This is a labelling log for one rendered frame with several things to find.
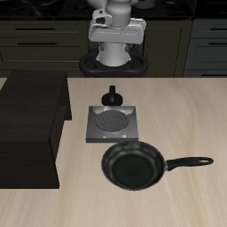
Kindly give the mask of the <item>dark wooden cabinet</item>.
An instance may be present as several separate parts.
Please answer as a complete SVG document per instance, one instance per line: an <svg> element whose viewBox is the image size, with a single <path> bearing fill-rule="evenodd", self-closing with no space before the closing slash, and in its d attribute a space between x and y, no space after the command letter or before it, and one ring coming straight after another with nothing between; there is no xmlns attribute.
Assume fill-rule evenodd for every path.
<svg viewBox="0 0 227 227"><path fill-rule="evenodd" d="M66 72L11 71L0 89L0 189L58 189L59 140L71 119Z"/></svg>

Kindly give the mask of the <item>flat black base plate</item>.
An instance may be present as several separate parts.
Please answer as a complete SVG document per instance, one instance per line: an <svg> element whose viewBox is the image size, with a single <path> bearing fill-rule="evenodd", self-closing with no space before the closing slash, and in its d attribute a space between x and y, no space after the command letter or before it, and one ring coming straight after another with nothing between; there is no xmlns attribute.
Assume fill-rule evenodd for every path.
<svg viewBox="0 0 227 227"><path fill-rule="evenodd" d="M147 59L136 48L129 50L131 60L120 67L108 67L97 61L99 49L91 48L80 59L79 68L85 77L97 78L130 78L142 77L148 69Z"/></svg>

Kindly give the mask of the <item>black kitchen countertop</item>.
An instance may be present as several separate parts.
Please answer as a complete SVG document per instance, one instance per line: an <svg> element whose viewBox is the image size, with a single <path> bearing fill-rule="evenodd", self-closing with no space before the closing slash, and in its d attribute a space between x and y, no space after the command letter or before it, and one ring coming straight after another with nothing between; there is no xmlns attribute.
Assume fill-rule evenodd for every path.
<svg viewBox="0 0 227 227"><path fill-rule="evenodd" d="M0 0L0 20L91 20L95 9L87 0ZM156 0L152 9L131 8L132 18L191 20L187 0Z"/></svg>

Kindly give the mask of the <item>dark grey stove plate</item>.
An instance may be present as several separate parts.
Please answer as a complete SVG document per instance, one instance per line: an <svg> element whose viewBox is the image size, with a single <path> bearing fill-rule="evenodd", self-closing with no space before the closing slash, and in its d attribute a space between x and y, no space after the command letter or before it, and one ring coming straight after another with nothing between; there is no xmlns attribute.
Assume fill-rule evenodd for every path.
<svg viewBox="0 0 227 227"><path fill-rule="evenodd" d="M134 106L90 106L87 143L137 141L137 114Z"/></svg>

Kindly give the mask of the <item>round black stove knob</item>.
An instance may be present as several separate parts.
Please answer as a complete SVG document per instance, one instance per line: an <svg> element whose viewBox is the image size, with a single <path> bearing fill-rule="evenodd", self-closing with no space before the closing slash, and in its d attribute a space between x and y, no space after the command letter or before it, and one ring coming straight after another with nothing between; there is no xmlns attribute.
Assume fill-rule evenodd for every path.
<svg viewBox="0 0 227 227"><path fill-rule="evenodd" d="M119 93L115 92L115 86L111 85L109 92L101 98L101 102L103 106L121 106L123 98Z"/></svg>

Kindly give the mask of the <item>dark olive kitchen cupboard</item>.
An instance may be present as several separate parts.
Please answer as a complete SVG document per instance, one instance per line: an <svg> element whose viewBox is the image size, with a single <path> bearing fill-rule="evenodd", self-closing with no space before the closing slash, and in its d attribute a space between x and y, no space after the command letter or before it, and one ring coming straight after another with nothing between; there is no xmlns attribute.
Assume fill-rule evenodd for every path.
<svg viewBox="0 0 227 227"><path fill-rule="evenodd" d="M0 21L0 74L13 69L66 70L82 77L79 60L98 45L88 40L87 20ZM148 60L145 77L180 77L184 71L190 21L149 20L144 42L138 46ZM54 27L54 31L15 30L16 27ZM18 43L57 43L55 46Z"/></svg>

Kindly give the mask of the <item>black frying pan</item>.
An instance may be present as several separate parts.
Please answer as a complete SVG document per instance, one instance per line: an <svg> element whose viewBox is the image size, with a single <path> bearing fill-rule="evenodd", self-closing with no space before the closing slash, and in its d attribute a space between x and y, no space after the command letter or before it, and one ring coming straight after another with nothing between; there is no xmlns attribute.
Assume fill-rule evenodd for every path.
<svg viewBox="0 0 227 227"><path fill-rule="evenodd" d="M111 146L103 155L101 168L106 179L128 191L141 191L157 184L166 171L179 167L198 167L214 162L208 157L164 160L152 145L125 141Z"/></svg>

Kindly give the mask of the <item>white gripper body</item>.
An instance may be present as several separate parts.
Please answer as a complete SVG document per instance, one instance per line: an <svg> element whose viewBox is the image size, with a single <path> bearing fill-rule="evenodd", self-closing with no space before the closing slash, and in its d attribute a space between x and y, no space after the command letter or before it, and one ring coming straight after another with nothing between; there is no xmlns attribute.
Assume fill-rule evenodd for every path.
<svg viewBox="0 0 227 227"><path fill-rule="evenodd" d="M145 21L131 18L126 27L110 27L90 23L89 40L104 43L141 43L144 41Z"/></svg>

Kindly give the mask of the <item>grey kitchen cupboard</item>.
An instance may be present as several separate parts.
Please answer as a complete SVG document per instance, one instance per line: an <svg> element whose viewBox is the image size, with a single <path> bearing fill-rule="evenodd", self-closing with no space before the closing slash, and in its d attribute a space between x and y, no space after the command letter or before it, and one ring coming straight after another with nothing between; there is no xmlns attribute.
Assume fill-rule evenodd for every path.
<svg viewBox="0 0 227 227"><path fill-rule="evenodd" d="M227 31L212 31L212 27L227 27L227 19L197 19L192 31L184 65L184 77L205 78L202 74L227 74Z"/></svg>

